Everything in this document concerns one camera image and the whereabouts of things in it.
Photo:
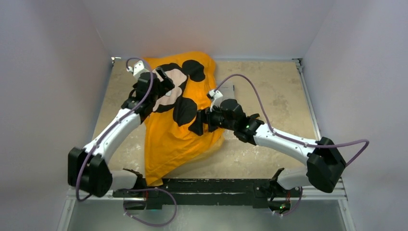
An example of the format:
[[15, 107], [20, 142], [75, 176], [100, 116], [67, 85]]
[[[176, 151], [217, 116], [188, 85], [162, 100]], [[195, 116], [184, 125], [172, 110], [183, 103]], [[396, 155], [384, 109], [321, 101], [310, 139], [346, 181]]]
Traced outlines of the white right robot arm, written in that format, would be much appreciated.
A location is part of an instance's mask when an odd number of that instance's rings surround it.
[[313, 186], [324, 193], [332, 193], [346, 162], [328, 138], [319, 141], [297, 137], [271, 129], [256, 115], [247, 116], [235, 99], [224, 100], [220, 106], [197, 111], [189, 130], [202, 136], [217, 129], [232, 130], [238, 140], [255, 146], [267, 147], [301, 162], [303, 167], [280, 169], [270, 182], [274, 195], [281, 196], [295, 187]]

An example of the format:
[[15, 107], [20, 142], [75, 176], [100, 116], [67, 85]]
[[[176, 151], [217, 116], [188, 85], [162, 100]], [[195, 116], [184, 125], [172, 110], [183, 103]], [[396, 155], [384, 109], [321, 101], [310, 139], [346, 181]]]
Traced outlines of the orange Mickey Mouse pillowcase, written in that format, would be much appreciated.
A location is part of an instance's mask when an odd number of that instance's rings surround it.
[[152, 69], [160, 67], [173, 80], [174, 89], [156, 101], [152, 113], [144, 120], [144, 166], [150, 187], [163, 184], [162, 178], [176, 168], [204, 159], [219, 150], [224, 129], [203, 135], [189, 130], [197, 111], [210, 106], [207, 93], [215, 89], [215, 61], [201, 51], [145, 58]]

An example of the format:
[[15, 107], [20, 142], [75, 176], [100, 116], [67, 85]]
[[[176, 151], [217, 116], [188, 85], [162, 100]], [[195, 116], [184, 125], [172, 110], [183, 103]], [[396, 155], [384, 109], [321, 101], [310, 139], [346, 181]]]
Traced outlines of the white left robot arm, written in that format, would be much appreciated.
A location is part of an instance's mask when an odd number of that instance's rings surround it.
[[83, 148], [74, 147], [68, 153], [68, 184], [79, 192], [103, 197], [109, 190], [125, 190], [137, 197], [146, 188], [143, 176], [137, 171], [123, 169], [111, 171], [108, 163], [126, 137], [153, 112], [156, 101], [171, 91], [175, 85], [165, 71], [158, 67], [152, 72], [141, 70], [129, 97], [112, 122]]

